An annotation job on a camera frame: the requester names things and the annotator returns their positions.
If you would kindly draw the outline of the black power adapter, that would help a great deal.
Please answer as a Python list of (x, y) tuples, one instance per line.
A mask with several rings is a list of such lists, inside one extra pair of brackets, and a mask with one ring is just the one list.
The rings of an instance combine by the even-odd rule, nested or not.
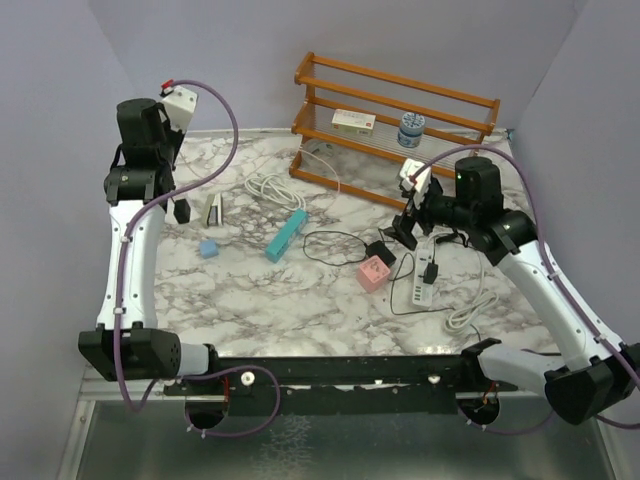
[(386, 246), (383, 240), (371, 242), (365, 247), (367, 258), (377, 256), (387, 267), (391, 267), (396, 262), (396, 256)]

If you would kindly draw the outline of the light blue charger plug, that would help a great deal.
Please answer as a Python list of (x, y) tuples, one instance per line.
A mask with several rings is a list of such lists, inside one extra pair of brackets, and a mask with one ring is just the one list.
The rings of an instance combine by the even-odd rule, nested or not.
[(219, 255), (219, 247), (215, 240), (208, 239), (199, 244), (199, 253), (203, 259), (214, 258)]

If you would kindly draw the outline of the pink cube socket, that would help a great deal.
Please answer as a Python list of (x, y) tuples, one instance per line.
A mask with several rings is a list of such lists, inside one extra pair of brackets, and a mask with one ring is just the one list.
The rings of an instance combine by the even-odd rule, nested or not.
[(386, 263), (374, 255), (358, 266), (356, 280), (367, 293), (373, 293), (386, 284), (390, 273)]

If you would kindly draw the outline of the teal power strip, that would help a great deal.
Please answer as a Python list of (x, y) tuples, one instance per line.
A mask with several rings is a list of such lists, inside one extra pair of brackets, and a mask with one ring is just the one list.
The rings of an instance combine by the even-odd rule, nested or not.
[(303, 209), (297, 209), (291, 214), (265, 249), (265, 256), (269, 261), (272, 263), (280, 261), (308, 223), (308, 217), (308, 213)]

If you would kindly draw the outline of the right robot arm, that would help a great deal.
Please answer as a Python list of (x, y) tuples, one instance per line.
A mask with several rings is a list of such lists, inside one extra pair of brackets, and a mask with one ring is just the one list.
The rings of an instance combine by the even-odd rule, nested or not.
[(639, 386), (639, 347), (625, 343), (578, 294), (556, 265), (531, 217), (505, 207), (501, 172), (490, 159), (471, 156), (455, 165), (455, 193), (444, 194), (429, 166), (408, 159), (400, 187), (407, 200), (396, 229), (448, 227), (469, 243), (524, 295), (559, 349), (556, 360), (488, 339), (465, 351), (461, 383), (481, 391), (506, 382), (544, 397), (572, 425), (600, 417)]

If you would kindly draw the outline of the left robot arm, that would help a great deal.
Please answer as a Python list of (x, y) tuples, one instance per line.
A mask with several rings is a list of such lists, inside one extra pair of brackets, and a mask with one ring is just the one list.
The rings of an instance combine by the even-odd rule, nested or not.
[(121, 142), (104, 180), (112, 234), (107, 287), (96, 326), (80, 333), (78, 348), (107, 381), (186, 377), (206, 395), (221, 380), (211, 348), (159, 329), (154, 297), (167, 195), (176, 188), (175, 162), (197, 100), (179, 87), (161, 100), (117, 106)]

